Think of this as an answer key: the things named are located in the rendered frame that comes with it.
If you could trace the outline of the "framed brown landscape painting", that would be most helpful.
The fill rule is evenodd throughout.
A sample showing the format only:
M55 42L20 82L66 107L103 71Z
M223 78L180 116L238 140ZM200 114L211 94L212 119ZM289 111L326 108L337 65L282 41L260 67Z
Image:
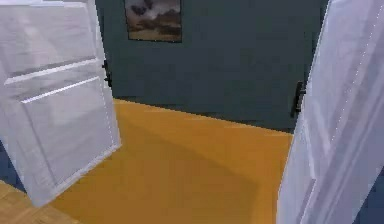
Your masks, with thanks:
M182 41L181 0L124 0L130 40Z

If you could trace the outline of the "white panelled room door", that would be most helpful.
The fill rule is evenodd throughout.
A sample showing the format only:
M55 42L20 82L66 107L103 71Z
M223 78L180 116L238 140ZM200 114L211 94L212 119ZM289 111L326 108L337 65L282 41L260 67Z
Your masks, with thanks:
M120 147L95 0L0 0L0 142L36 207Z

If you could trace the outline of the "white plain room door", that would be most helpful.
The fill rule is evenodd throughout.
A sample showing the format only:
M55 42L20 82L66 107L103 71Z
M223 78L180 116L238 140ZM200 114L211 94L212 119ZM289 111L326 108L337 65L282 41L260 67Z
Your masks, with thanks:
M353 224L384 166L384 0L329 0L276 224Z

